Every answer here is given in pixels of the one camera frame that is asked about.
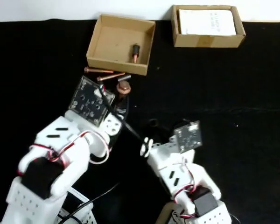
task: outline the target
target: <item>white wall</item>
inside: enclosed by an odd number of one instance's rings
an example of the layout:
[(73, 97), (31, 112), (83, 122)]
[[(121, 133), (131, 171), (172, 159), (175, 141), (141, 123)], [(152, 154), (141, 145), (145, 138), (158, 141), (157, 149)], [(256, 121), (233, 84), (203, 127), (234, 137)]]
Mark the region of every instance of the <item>white wall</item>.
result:
[(280, 0), (0, 0), (0, 21), (88, 20), (100, 13), (164, 20), (173, 4), (233, 5), (243, 21), (280, 21)]

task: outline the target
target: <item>circuit board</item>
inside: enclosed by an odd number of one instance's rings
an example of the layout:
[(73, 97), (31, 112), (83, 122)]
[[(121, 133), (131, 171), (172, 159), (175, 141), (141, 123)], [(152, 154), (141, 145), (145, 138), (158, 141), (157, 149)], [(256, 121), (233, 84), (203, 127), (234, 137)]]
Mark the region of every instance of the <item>circuit board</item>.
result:
[(191, 122), (174, 130), (177, 145), (181, 153), (202, 145), (199, 121)]
[[(104, 95), (109, 104), (115, 99), (115, 95), (107, 90)], [(103, 104), (98, 84), (83, 76), (70, 103), (69, 109), (79, 114), (87, 121), (99, 126), (104, 120), (108, 110)]]

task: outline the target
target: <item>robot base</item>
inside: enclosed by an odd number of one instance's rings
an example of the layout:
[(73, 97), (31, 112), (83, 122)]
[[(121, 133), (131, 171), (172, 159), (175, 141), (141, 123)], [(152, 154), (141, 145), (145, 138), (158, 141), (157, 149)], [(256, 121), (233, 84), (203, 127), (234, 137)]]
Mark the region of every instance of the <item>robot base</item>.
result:
[[(87, 202), (88, 198), (70, 188), (69, 193), (79, 199), (82, 203)], [(8, 207), (1, 224), (58, 224), (61, 219), (57, 216), (68, 215), (62, 209), (67, 193), (60, 198), (48, 198), (43, 200), (31, 190), (21, 184), (21, 178), (14, 178), (7, 195)], [(92, 213), (93, 204), (89, 204), (75, 214), (82, 223), (97, 224)], [(66, 224), (76, 224), (73, 219), (69, 219)]]

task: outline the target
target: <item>white paper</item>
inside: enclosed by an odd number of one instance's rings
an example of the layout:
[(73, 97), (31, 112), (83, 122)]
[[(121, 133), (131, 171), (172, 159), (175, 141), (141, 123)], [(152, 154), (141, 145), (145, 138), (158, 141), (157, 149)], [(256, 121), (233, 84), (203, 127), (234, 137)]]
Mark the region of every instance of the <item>white paper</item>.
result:
[(181, 34), (236, 35), (232, 12), (229, 10), (179, 9)]

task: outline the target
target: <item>mounting hole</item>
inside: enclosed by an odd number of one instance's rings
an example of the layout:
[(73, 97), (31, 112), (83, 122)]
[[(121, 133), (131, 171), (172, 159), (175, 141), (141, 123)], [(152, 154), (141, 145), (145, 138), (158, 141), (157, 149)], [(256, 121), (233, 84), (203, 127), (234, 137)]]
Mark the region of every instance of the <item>mounting hole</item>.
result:
[(157, 119), (151, 119), (151, 120), (149, 121), (149, 125), (150, 125), (151, 127), (157, 127), (157, 126), (159, 125), (159, 122), (158, 122)]

